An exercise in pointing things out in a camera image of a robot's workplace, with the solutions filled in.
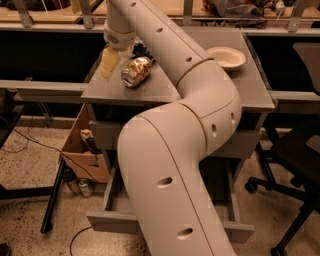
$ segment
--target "paper bowl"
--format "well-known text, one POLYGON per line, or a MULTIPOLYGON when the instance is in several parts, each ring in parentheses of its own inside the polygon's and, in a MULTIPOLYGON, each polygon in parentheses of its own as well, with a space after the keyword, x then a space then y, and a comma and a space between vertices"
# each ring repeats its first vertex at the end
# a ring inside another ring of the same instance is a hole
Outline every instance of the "paper bowl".
POLYGON ((238 69, 246 62, 244 54, 233 48, 214 47, 208 49, 207 52, 226 72, 238 69))

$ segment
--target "speckled floor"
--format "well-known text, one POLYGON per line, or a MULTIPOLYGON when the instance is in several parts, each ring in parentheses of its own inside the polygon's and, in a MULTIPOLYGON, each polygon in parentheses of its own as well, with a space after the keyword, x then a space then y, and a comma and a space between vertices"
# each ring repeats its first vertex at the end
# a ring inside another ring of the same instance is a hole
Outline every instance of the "speckled floor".
MULTIPOLYGON (((49 128, 43 118, 23 116, 16 129, 52 147, 61 149, 74 120, 58 119, 49 128)), ((58 168, 59 152, 29 142, 13 132, 0 151, 0 183, 6 188, 51 186, 58 168)), ((277 180, 288 183, 290 175, 274 166, 277 180)), ((236 183, 241 222, 255 225, 255 232, 245 244, 233 243, 239 256, 267 256, 281 239, 298 214, 300 202, 260 189, 254 195, 244 189, 248 177, 262 177, 254 154, 248 159, 236 183)), ((7 242, 12 256, 70 255, 73 237, 89 227, 88 211, 101 208, 105 185, 94 186, 94 193, 86 198, 73 195, 62 184, 52 217, 53 229, 41 234, 47 197, 0 201, 0 243, 7 242)), ((287 247, 290 256, 320 255, 320 217, 313 213, 287 247)), ((150 255, 141 234, 116 234, 88 229, 72 243, 72 254, 77 256, 142 256, 150 255)))

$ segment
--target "black chair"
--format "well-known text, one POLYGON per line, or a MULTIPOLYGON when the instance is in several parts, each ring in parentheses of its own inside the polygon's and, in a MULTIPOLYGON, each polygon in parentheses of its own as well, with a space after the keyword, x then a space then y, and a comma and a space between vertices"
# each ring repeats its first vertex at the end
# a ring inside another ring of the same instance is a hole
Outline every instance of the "black chair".
POLYGON ((320 118, 306 121, 292 129, 273 144, 270 157, 285 167, 294 177, 291 183, 304 191, 278 184, 269 170, 269 180, 250 177, 245 188, 253 193, 258 185, 291 196, 303 202, 300 213, 280 243, 271 249, 272 256, 285 256, 285 247, 312 211, 320 213, 320 153, 309 148, 306 142, 313 135, 320 136, 320 118))
MULTIPOLYGON (((316 93, 320 95, 320 66, 319 64, 312 65, 312 61, 318 62, 319 60, 319 56, 315 57, 315 54, 320 55, 320 44, 296 44, 294 48, 305 62, 316 93)), ((279 244, 271 249, 272 256, 286 256, 285 247, 308 216, 314 210, 320 213, 320 153, 307 145, 307 141, 312 136, 320 136, 320 117, 303 121, 281 138, 275 127, 265 128, 273 145, 267 151, 263 150, 261 144, 258 143, 256 151, 268 180, 250 177, 245 188, 250 193, 253 193, 260 185, 267 190, 274 190, 303 202, 300 213, 291 227, 279 244), (303 186, 304 190, 278 184, 269 165, 270 159, 291 172, 294 177, 290 182, 297 188, 303 186)))

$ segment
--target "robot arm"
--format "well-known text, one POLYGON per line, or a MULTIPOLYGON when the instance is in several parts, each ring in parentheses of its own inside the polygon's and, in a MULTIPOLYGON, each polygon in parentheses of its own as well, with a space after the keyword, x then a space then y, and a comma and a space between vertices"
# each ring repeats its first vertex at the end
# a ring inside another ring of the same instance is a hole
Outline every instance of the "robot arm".
POLYGON ((236 87, 149 1, 109 0, 108 16, 109 46, 124 50, 135 31, 182 98, 131 119, 118 141, 121 174, 151 253, 235 255, 198 165, 239 123, 236 87))

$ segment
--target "chair wheel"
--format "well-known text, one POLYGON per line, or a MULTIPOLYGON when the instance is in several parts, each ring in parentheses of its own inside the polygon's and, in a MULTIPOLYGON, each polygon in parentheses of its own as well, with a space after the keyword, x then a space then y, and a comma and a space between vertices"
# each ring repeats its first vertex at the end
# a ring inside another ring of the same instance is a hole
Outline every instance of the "chair wheel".
POLYGON ((281 247, 274 247, 271 249, 271 256, 287 256, 287 253, 281 247))
POLYGON ((245 188, 249 193, 254 193, 258 189, 258 185, 255 183, 247 182, 245 188))

